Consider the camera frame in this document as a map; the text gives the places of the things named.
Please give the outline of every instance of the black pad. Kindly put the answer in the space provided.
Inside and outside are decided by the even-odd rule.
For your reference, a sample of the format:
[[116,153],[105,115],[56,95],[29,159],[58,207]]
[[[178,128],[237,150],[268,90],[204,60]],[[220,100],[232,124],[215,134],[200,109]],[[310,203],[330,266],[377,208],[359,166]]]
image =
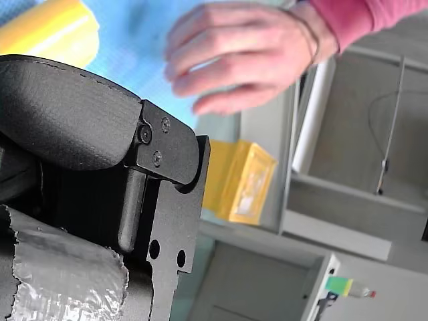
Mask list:
[[138,96],[90,72],[42,58],[0,56],[0,132],[61,167],[118,164],[141,108]]

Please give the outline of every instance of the metal rod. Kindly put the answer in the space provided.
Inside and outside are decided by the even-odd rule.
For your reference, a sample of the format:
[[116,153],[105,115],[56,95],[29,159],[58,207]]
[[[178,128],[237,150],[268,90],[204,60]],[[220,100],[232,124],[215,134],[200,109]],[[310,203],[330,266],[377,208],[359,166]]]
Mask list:
[[383,178],[385,177],[385,173],[388,171],[388,167],[389,167],[389,153],[391,150],[391,145],[393,142],[393,138],[394,138],[394,132],[395,132],[395,125],[397,123],[397,115],[399,112],[399,107],[400,107],[400,99],[401,99],[401,92],[403,89],[403,78],[404,78],[404,71],[406,68],[406,61],[405,61],[405,57],[401,56],[401,61],[400,61],[400,78],[397,84],[397,100],[395,102],[395,109],[394,109],[394,118],[393,118],[393,123],[391,124],[391,129],[389,131],[389,137],[388,137],[388,145],[387,145],[387,151],[385,152],[385,157],[382,161],[382,171],[381,171],[381,176],[379,177],[379,182],[377,185],[377,193],[381,194],[382,193],[382,185],[383,185]]

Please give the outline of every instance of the hole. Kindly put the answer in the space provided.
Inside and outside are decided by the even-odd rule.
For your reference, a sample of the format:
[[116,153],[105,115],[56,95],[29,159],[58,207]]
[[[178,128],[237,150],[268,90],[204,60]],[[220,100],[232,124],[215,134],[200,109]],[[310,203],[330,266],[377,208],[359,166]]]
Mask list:
[[177,255],[177,265],[182,268],[186,264],[186,253],[181,250]]
[[154,239],[152,243],[150,243],[150,249],[148,249],[148,252],[152,259],[157,259],[159,252],[161,252],[161,246],[157,240]]

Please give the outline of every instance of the yellow roll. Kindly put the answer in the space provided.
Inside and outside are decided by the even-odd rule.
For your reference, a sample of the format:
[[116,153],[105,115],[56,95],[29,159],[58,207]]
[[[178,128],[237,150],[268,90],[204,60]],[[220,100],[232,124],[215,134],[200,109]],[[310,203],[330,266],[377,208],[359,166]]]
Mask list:
[[83,68],[98,52],[98,29],[79,0],[47,0],[0,27],[0,55],[37,56]]

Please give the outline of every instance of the cable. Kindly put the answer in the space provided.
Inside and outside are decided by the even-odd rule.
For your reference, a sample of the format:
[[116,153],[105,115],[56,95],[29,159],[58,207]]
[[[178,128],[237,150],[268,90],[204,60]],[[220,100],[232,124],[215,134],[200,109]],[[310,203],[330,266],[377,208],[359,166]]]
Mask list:
[[[381,143],[379,142],[379,139],[376,136],[375,130],[373,128],[372,125],[372,110],[375,107],[375,104],[385,98],[389,98],[391,96],[396,96],[398,94],[397,91],[394,92],[389,92],[388,94],[383,94],[380,95],[378,97],[376,97],[375,99],[373,99],[370,104],[368,105],[367,108],[367,124],[368,124],[368,129],[370,130],[370,135],[372,136],[372,139],[376,145],[377,150],[379,151],[379,153],[382,156],[382,159],[385,158],[385,152],[382,149]],[[421,90],[403,90],[401,92],[402,95],[406,95],[406,94],[413,94],[413,95],[420,95],[420,96],[428,96],[428,91],[421,91]]]

